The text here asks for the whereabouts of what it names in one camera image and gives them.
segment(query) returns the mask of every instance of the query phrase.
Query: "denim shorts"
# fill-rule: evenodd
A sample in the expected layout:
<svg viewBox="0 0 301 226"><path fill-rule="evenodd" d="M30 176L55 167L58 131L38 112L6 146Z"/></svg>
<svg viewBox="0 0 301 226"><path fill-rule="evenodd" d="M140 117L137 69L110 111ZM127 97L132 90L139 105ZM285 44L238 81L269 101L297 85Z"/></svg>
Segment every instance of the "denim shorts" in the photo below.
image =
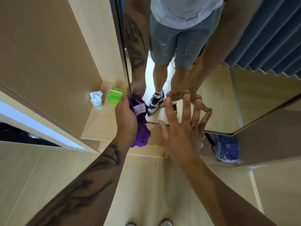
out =
<svg viewBox="0 0 301 226"><path fill-rule="evenodd" d="M175 54L175 64L190 69L201 49L219 24L224 4L202 22L188 29L173 29L156 21L150 14L150 55L156 65L167 65Z"/></svg>

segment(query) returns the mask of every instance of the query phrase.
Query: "green wet wipes packet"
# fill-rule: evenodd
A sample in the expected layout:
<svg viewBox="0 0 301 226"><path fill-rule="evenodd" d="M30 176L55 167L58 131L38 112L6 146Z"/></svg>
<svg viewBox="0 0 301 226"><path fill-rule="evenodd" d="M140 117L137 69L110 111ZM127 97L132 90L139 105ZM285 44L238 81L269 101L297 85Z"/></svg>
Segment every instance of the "green wet wipes packet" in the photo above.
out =
<svg viewBox="0 0 301 226"><path fill-rule="evenodd" d="M126 89L118 89L113 86L107 97L108 102L111 102L112 104L117 104L119 100L122 98L123 91L127 92Z"/></svg>

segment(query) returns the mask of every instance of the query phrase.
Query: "shoe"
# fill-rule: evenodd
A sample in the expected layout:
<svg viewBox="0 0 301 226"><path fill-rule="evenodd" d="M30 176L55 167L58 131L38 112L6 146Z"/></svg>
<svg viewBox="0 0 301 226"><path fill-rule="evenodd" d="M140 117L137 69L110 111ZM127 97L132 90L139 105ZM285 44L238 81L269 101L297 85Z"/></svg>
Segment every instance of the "shoe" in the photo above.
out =
<svg viewBox="0 0 301 226"><path fill-rule="evenodd" d="M126 224L126 226L137 226L134 222L129 222Z"/></svg>
<svg viewBox="0 0 301 226"><path fill-rule="evenodd" d="M172 222L169 219L164 219L161 221L159 226L172 226Z"/></svg>
<svg viewBox="0 0 301 226"><path fill-rule="evenodd" d="M175 110L175 114L178 115L177 103L172 104L173 109Z"/></svg>
<svg viewBox="0 0 301 226"><path fill-rule="evenodd" d="M151 100L150 105L148 107L148 116L154 114L159 108L160 105L163 103L164 100L164 92L162 91L162 96L160 94L154 93Z"/></svg>

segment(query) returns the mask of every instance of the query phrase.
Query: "cleaning cloth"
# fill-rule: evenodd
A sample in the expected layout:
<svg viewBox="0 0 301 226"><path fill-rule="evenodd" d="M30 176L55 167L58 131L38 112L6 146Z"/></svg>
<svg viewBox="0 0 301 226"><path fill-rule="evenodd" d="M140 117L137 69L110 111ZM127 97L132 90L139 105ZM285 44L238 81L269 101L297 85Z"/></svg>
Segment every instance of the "cleaning cloth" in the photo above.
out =
<svg viewBox="0 0 301 226"><path fill-rule="evenodd" d="M142 98L138 95L132 95L132 101L128 96L128 100L130 102L130 109L136 114L138 130L136 139L131 145L131 147L143 147L148 144L148 139L151 136L151 132L146 126L146 114L148 111L148 106L142 100Z"/></svg>

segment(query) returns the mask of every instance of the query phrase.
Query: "white sock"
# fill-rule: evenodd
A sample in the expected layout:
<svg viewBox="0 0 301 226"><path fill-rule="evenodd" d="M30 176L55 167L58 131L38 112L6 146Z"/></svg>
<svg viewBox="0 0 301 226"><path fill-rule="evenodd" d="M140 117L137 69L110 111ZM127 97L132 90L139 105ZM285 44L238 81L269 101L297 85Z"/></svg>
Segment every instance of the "white sock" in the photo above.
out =
<svg viewBox="0 0 301 226"><path fill-rule="evenodd" d="M155 91L155 93L156 93L156 94L159 94L161 97L163 96L163 90L161 90L161 91L159 91L159 92Z"/></svg>

